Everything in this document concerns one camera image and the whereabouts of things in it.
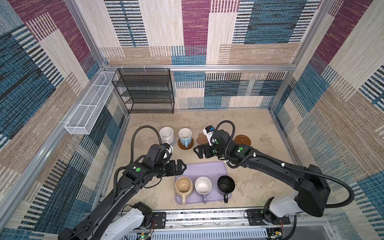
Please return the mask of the cork flower shaped coaster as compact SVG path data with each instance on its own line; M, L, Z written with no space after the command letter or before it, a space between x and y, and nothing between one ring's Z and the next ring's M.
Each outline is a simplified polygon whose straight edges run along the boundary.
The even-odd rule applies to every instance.
M203 133L199 133L197 137L197 143L199 145L204 145L204 144L208 144L209 140L206 135L204 135Z

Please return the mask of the beige mug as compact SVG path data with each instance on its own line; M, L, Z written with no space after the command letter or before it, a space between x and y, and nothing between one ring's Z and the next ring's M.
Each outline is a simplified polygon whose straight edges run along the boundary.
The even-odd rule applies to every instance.
M194 184L188 177L180 177L175 183L176 195L181 198L182 205L186 205L187 198L194 191Z

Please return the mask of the white mug blue handle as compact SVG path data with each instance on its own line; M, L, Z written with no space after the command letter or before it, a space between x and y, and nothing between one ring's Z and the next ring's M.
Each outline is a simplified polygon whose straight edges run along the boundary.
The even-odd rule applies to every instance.
M192 131L188 128L183 128L179 131L179 141L185 148L188 148L192 142Z

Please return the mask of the dark brown round coaster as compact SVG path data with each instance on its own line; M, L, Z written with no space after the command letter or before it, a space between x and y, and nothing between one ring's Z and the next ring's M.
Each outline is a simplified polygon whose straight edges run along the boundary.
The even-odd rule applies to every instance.
M252 141L249 137L245 136L245 135L237 135L234 139L234 142L237 144L237 145L246 145L246 146L250 146L252 144Z

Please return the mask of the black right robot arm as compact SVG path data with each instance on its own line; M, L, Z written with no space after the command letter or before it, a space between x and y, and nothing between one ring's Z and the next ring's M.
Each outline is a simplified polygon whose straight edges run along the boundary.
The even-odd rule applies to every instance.
M237 145L224 130L214 132L207 144L199 145L193 150L200 159L218 157L231 169L243 167L257 170L290 186L295 191L294 194L285 198L270 198L266 203L267 211L276 217L295 213L321 217L325 209L347 206L355 198L354 190L348 184L324 175L317 166L303 167L286 163L251 146ZM331 194L328 181L344 187L349 193L347 199L328 204Z

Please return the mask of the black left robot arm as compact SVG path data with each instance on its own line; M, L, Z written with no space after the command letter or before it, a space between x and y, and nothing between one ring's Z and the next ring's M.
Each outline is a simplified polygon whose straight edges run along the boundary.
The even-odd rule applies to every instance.
M150 147L148 153L114 175L113 190L104 200L73 229L66 228L58 236L60 240L118 240L136 228L147 228L152 222L152 209L142 202L115 221L126 203L153 178L181 176L187 169L182 160L171 160L169 144Z

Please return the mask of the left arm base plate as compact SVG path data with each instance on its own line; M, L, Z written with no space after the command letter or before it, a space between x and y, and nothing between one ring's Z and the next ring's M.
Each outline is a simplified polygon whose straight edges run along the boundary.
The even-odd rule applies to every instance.
M167 220L166 212L152 212L144 215L143 223L140 228L144 230L165 229Z

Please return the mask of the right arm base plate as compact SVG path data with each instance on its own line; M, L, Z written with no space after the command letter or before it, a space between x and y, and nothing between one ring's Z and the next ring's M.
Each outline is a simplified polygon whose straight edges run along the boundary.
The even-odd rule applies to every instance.
M269 210L264 212L263 209L247 209L244 216L248 219L250 226L291 224L291 220L288 216L278 218Z

